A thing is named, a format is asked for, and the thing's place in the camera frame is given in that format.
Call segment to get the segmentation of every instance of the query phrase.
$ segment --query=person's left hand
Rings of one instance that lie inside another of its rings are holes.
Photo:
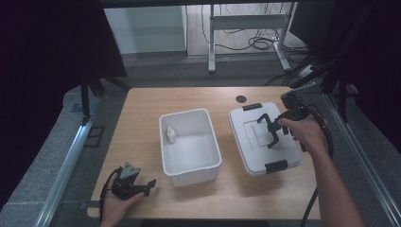
[[[114,174],[107,185],[107,191],[103,202],[102,220],[100,223],[102,227],[116,226],[128,209],[145,196],[145,194],[141,192],[126,201],[122,201],[112,192],[113,182],[116,177],[117,175]]]

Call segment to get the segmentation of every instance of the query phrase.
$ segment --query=white wall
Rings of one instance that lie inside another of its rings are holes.
[[[121,54],[186,49],[184,7],[104,10]]]

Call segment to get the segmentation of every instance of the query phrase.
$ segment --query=wooden table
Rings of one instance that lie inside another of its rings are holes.
[[[229,112],[258,102],[274,102],[283,112],[280,95],[287,87],[133,88],[129,91],[92,196],[98,201],[110,173],[131,162],[141,168],[136,184],[157,179],[150,196],[127,214],[129,218],[301,219],[315,189],[308,153],[294,168],[251,176],[242,163],[229,123]],[[245,103],[236,102],[245,96]],[[205,108],[212,119],[222,164],[208,183],[174,187],[163,172],[159,117]],[[88,208],[90,217],[97,208]],[[315,205],[309,218],[320,218]]]

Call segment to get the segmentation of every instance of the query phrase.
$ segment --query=open white container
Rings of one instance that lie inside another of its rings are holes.
[[[175,143],[167,139],[168,126],[176,133]],[[174,186],[213,181],[218,176],[221,154],[205,109],[164,114],[159,128],[163,170]]]

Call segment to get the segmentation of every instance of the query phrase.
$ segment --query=box lid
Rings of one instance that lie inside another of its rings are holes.
[[[280,111],[274,103],[268,102],[235,109],[229,114],[239,153],[247,171],[252,175],[259,175],[298,166],[302,155],[290,134],[284,135],[283,131],[277,131],[279,142],[268,148],[273,136],[268,131],[265,119],[257,122],[263,114],[268,114],[273,121]]]

